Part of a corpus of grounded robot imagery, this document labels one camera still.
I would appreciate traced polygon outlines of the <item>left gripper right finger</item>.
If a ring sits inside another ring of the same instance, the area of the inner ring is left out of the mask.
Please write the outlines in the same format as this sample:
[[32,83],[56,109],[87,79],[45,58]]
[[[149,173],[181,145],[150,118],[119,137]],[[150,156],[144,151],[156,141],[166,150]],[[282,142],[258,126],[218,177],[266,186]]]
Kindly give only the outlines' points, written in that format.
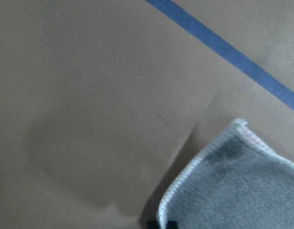
[[166,229],[178,229],[178,223],[175,221],[168,221]]

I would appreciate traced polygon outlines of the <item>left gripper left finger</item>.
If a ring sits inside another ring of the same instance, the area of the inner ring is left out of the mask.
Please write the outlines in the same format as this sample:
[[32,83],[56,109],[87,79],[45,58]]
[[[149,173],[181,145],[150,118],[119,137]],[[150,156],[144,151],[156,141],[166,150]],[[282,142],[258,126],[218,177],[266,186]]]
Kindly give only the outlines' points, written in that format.
[[148,229],[160,229],[159,224],[156,220],[150,220],[147,222]]

